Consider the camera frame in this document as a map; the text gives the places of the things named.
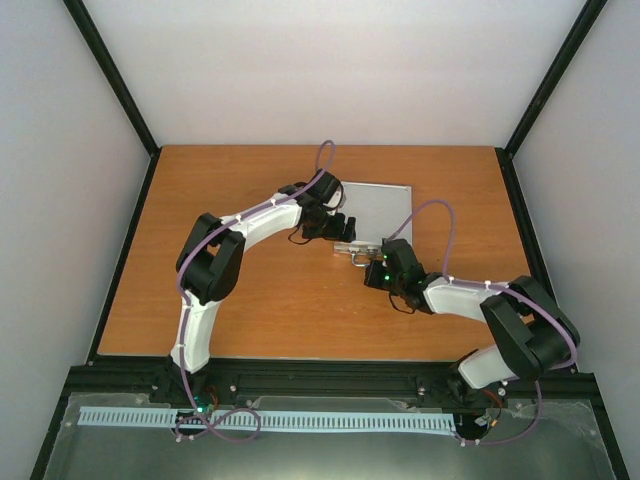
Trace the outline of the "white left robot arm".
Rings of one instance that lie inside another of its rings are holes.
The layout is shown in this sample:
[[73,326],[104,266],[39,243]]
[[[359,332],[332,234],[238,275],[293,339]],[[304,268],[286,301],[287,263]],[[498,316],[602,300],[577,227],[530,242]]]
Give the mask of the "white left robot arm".
[[198,217],[176,262],[181,314],[171,358],[181,370],[172,388],[184,401],[197,402],[207,393],[208,378],[199,370],[209,361],[216,316],[238,283],[244,254],[289,229],[305,241],[354,241],[356,219],[339,211],[345,202],[343,184],[320,169],[310,182],[286,185],[245,211]]

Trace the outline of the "aluminium poker case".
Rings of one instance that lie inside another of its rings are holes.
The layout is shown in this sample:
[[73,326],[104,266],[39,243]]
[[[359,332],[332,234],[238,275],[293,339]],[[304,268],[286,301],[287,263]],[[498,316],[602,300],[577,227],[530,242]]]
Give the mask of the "aluminium poker case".
[[383,241],[412,213],[412,189],[408,185],[344,182],[346,200],[338,210],[356,219],[356,239],[334,243],[333,253],[350,257],[356,267],[366,267],[380,256]]

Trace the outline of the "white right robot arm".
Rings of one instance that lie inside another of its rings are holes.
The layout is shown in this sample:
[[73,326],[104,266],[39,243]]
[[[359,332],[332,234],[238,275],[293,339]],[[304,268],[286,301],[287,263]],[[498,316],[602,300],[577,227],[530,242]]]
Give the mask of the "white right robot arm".
[[579,333],[532,277],[478,282],[428,273],[412,246],[395,239],[385,242],[366,266],[364,285],[402,300],[408,314],[456,315],[485,324],[494,344],[467,355],[456,367],[457,377],[471,389],[537,380],[577,360]]

